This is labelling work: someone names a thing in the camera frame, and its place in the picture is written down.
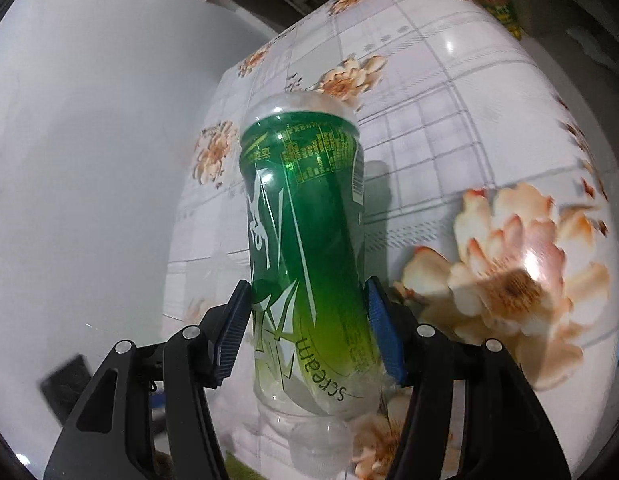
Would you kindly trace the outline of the floral tablecloth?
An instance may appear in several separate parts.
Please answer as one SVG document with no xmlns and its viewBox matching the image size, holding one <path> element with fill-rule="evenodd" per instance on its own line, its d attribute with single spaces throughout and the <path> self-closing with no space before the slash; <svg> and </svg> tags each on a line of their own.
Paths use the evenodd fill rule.
<svg viewBox="0 0 619 480">
<path fill-rule="evenodd" d="M 586 468 L 619 348 L 619 243 L 582 129 L 517 40 L 473 0 L 331 0 L 222 76 L 170 246 L 165 312 L 201 318 L 273 266 L 239 173 L 251 106 L 327 92 L 365 154 L 365 270 L 457 340 L 503 341 Z"/>
</svg>

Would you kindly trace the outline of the green white towel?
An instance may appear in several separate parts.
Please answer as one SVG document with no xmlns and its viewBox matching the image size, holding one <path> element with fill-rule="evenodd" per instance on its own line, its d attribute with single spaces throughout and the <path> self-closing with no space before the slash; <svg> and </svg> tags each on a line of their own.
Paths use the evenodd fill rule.
<svg viewBox="0 0 619 480">
<path fill-rule="evenodd" d="M 224 464 L 231 480 L 266 480 L 262 474 L 241 462 L 230 452 L 226 453 Z"/>
</svg>

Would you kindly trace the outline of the green plastic drink bottle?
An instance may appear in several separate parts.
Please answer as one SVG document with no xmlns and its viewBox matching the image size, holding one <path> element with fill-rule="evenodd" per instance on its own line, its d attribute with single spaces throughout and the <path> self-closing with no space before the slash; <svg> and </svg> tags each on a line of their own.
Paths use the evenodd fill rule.
<svg viewBox="0 0 619 480">
<path fill-rule="evenodd" d="M 240 145 L 259 411 L 299 471 L 330 478 L 349 466 L 349 422 L 375 409 L 382 376 L 356 118 L 332 96 L 278 93 L 248 111 Z"/>
</svg>

